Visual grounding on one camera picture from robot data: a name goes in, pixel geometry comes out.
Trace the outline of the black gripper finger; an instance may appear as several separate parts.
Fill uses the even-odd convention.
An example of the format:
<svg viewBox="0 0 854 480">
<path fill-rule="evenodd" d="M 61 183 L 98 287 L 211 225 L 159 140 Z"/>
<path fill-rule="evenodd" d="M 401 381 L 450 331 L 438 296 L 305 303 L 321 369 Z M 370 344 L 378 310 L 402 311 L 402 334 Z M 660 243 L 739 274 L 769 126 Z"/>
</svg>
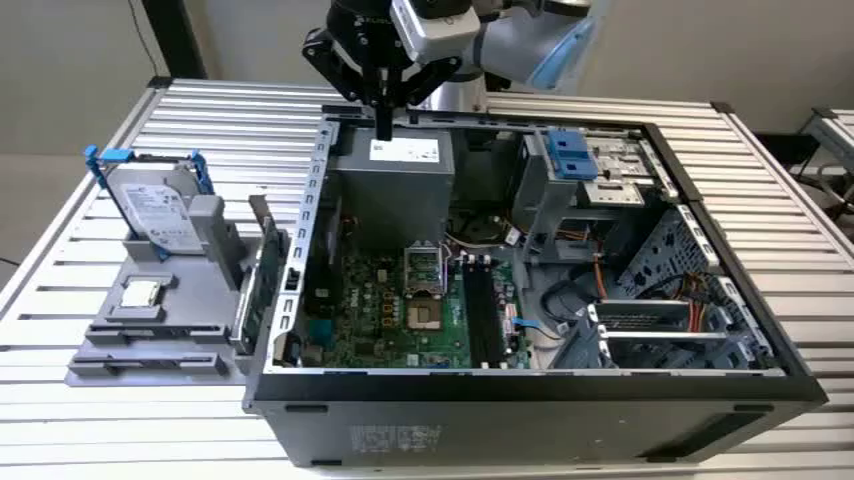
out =
<svg viewBox="0 0 854 480">
<path fill-rule="evenodd" d="M 374 111 L 376 138 L 386 139 L 386 97 L 381 68 L 374 64 L 368 38 L 357 40 L 356 62 L 350 66 L 336 50 L 336 39 L 326 29 L 313 29 L 304 43 L 302 54 L 341 95 L 349 101 L 360 101 Z"/>
<path fill-rule="evenodd" d="M 404 79 L 406 64 L 396 61 L 388 71 L 385 90 L 385 139 L 393 139 L 394 111 L 408 105 L 418 105 L 438 87 L 454 76 L 462 66 L 462 58 L 453 56 L 429 62 Z"/>
</svg>

